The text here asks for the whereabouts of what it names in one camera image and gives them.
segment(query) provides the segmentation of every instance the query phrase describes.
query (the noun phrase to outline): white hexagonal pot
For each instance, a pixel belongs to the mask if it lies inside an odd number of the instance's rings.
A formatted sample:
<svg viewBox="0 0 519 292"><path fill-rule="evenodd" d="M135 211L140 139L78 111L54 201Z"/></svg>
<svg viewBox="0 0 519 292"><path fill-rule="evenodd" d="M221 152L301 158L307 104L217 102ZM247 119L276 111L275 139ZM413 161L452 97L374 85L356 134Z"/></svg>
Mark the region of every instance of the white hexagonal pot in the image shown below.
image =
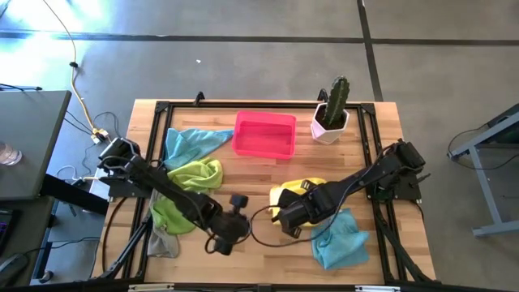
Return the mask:
<svg viewBox="0 0 519 292"><path fill-rule="evenodd" d="M317 108L314 112L314 118L311 120L311 136L314 138L315 141L329 145L333 143L333 141L337 140L341 134L346 129L346 125L348 124L348 120L350 119L350 114L346 109L343 110L344 115L346 116L346 122L344 123L344 126L341 129L336 130L326 130L321 126L319 122L315 119L315 116L317 115L317 111L321 106L325 106L325 103L317 105Z"/></svg>

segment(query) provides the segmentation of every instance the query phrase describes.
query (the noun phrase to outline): lime green cloth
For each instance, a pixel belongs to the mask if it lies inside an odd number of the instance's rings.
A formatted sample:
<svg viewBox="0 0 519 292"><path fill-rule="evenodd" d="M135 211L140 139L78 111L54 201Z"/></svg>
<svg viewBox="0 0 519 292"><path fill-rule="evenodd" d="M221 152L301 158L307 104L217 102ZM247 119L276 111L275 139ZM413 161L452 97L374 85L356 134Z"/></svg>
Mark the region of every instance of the lime green cloth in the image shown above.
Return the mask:
<svg viewBox="0 0 519 292"><path fill-rule="evenodd" d="M211 157L193 161L168 173L168 178L185 191L209 193L221 185L224 172L221 163ZM177 210L175 203L159 195L151 207L155 227L168 234L185 234L195 226Z"/></svg>

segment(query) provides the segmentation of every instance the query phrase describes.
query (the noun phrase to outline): gray floor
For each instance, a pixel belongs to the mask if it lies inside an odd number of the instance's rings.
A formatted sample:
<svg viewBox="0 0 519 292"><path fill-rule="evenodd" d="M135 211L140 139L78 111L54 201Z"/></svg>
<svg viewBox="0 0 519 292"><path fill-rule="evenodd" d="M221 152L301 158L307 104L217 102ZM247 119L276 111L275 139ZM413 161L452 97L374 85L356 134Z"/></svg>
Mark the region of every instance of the gray floor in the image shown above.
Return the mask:
<svg viewBox="0 0 519 292"><path fill-rule="evenodd" d="M73 32L362 37L354 0L69 2L72 7L59 0L49 4ZM32 5L24 3L11 1L0 19L0 29L62 30L39 0ZM519 38L519 0L365 3L372 37ZM320 88L329 87L334 76L343 74L352 84L352 101L374 100L362 44L76 44L82 68L78 89L92 114L115 112L122 133L135 98L194 97L203 90L208 98L313 100ZM0 39L0 47L3 83L69 88L70 42L38 36ZM479 127L519 101L519 46L374 45L374 52L384 100L397 103L405 138L416 144L432 173L422 184L422 194L437 277L448 284L517 290L519 234L482 239L472 236L472 227L491 223L490 214L475 173L453 164L445 153L456 133ZM84 120L77 101L71 102L69 110ZM110 118L98 122L113 133ZM85 134L65 124L49 173L63 165L75 165L83 173L80 162L90 144ZM92 170L101 150L88 150L87 163ZM61 240L77 239L75 232L66 238L73 226L58 228L53 232ZM100 232L97 223L89 229L88 235ZM59 275L61 279L88 278L90 270L85 266L92 263L95 246L82 246L53 251L57 257L84 255L79 256L76 268L67 267L67 273Z"/></svg>

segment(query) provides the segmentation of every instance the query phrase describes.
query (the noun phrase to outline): blue towel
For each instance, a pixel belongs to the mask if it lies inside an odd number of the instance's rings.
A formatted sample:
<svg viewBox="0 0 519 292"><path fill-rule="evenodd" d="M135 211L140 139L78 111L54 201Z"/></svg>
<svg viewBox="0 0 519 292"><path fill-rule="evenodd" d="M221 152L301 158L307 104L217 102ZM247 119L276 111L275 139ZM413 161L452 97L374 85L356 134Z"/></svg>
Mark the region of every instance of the blue towel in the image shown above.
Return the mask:
<svg viewBox="0 0 519 292"><path fill-rule="evenodd" d="M311 236L316 236L328 222L314 227ZM312 240L311 249L314 258L324 269L342 268L354 264L361 264L369 260L364 243L369 233L358 231L357 222L346 208L337 214L332 226L317 239Z"/></svg>
<svg viewBox="0 0 519 292"><path fill-rule="evenodd" d="M199 129L179 132L170 128L165 138L166 160L164 164L168 170L176 170L191 161L206 157L232 138L233 133L234 130L204 131Z"/></svg>

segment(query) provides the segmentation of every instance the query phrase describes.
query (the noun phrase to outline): wooden table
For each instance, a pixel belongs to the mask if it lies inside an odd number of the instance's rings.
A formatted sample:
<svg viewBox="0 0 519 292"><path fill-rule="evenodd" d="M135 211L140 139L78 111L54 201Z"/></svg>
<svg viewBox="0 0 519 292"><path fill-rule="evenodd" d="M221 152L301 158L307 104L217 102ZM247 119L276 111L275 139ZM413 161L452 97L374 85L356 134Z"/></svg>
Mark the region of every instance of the wooden table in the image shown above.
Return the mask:
<svg viewBox="0 0 519 292"><path fill-rule="evenodd" d="M140 145L142 156L145 156L146 153L156 102L157 100L136 100L131 115L127 138ZM382 146L389 145L401 138L401 124L396 104L377 102L375 103L375 109ZM243 109L175 108L170 126L180 131L193 127L204 130L231 129L234 127L238 110ZM288 161L240 157L234 153L230 143L211 153L210 156L220 160L224 168L223 184L212 197L219 201L225 209L230 207L230 194L249 195L249 204L243 212L250 216L255 210L268 205L268 193L274 185L308 177L321 177L328 181L339 180L365 166L356 112L350 112L352 117L345 133L338 142L331 145L322 145L315 142L311 137L310 123L313 109L269 109L268 111L292 114L297 117L295 155ZM372 133L369 130L371 125L369 119L366 118L366 120L368 137L371 143L370 148L375 149L372 143ZM160 122L158 133L162 133L164 124L165 118ZM160 138L159 135L153 158L158 158ZM128 199L114 217L114 223L109 231L106 243L108 266L127 244L135 202L136 200ZM106 216L107 221L114 210L114 205L112 203L109 207ZM314 260L310 243L271 248L261 246L251 238L234 247L231 256L207 255L204 252L207 235L201 230L195 230L179 236L181 254L177 259L149 258L145 281L383 284L371 204L366 199L365 192L359 191L349 196L345 205L351 208L359 229L367 230L370 233L370 238L365 245L370 259L365 264L325 271ZM419 210L410 202L395 201L394 206L402 245L422 271L429 277L435 278L427 236ZM270 243L284 243L291 240L281 232L280 226L274 226L271 223L270 217L270 213L265 211L255 218L255 234ZM301 238L307 238L309 234L309 230L304 230ZM391 270L393 275L397 275L394 253L389 243L387 244L392 265ZM135 254L138 256L140 255L140 248L138 246L136 249ZM137 269L138 256L134 257L132 271ZM100 248L98 249L93 276L99 274L101 274Z"/></svg>

